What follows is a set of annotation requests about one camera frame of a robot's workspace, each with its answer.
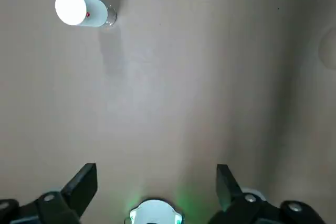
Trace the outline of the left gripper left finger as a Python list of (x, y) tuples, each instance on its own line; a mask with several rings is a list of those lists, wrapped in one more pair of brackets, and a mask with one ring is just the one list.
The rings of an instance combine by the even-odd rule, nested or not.
[(81, 223), (97, 189), (97, 166), (86, 163), (60, 191), (22, 206), (16, 199), (1, 199), (1, 223)]

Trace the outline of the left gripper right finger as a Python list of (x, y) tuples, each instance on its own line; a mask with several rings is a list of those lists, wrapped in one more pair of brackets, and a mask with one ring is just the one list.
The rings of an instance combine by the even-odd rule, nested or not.
[(216, 194), (221, 210), (209, 223), (222, 224), (322, 224), (325, 221), (308, 204), (285, 200), (279, 207), (253, 192), (244, 192), (229, 167), (218, 164), (216, 168)]

